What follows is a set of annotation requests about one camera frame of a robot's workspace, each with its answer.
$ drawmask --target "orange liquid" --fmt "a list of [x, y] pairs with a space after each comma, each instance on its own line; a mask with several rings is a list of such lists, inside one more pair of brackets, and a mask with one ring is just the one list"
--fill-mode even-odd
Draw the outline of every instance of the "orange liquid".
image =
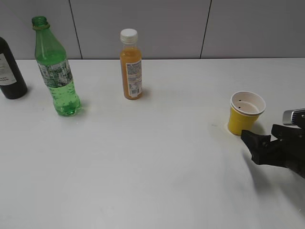
[[126, 63], [135, 63], [142, 58], [140, 50], [136, 47], [124, 48], [120, 54], [121, 68], [122, 68], [122, 78], [123, 78], [123, 90], [126, 99], [135, 100], [142, 96], [142, 92], [138, 94], [137, 97], [131, 97], [128, 93], [128, 81], [126, 72]]

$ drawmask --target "barcode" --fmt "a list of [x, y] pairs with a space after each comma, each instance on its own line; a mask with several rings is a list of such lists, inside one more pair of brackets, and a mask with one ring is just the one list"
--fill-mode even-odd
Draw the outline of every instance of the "barcode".
[[132, 94], [138, 94], [140, 92], [140, 89], [131, 90]]

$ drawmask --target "cup rim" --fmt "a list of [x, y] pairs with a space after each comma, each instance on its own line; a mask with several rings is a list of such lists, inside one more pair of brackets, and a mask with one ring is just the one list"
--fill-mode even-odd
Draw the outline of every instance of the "cup rim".
[[[245, 111], [240, 110], [237, 106], [235, 106], [235, 105], [233, 104], [233, 97], [234, 97], [236, 94], [238, 94], [238, 93], [244, 93], [244, 92], [250, 93], [250, 94], [254, 94], [255, 96], [259, 97], [259, 98], [263, 101], [263, 103], [264, 103], [264, 108], [262, 109], [262, 111], [256, 112], [256, 113], [245, 112]], [[260, 95], [254, 93], [254, 92], [250, 92], [250, 91], [238, 91], [238, 92], [235, 92], [235, 93], [231, 96], [230, 104], [231, 104], [231, 107], [234, 108], [235, 111], [237, 111], [237, 112], [239, 112], [239, 113], [241, 113], [241, 114], [243, 114], [243, 115], [248, 115], [248, 116], [257, 116], [257, 115], [261, 115], [261, 114], [265, 111], [265, 109], [266, 109], [266, 102], [265, 102], [265, 100], [264, 100]]]

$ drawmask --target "white bottle cap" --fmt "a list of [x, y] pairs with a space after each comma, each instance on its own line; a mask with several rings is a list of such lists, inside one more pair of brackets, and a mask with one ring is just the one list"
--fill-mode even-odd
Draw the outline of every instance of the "white bottle cap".
[[123, 44], [134, 44], [138, 41], [138, 32], [134, 29], [125, 29], [121, 31], [121, 41]]

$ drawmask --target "bottle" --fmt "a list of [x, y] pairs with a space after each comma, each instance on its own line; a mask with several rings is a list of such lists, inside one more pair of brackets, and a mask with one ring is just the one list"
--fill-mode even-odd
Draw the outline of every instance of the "bottle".
[[121, 41], [123, 50], [120, 60], [124, 96], [126, 99], [135, 100], [142, 96], [142, 55], [137, 48], [137, 31], [134, 29], [122, 30]]
[[20, 98], [28, 91], [9, 45], [2, 37], [0, 37], [0, 88], [8, 99]]
[[45, 17], [34, 17], [32, 24], [36, 31], [35, 58], [53, 97], [55, 110], [59, 115], [73, 115], [80, 109], [81, 102], [75, 92], [66, 51], [50, 31]]

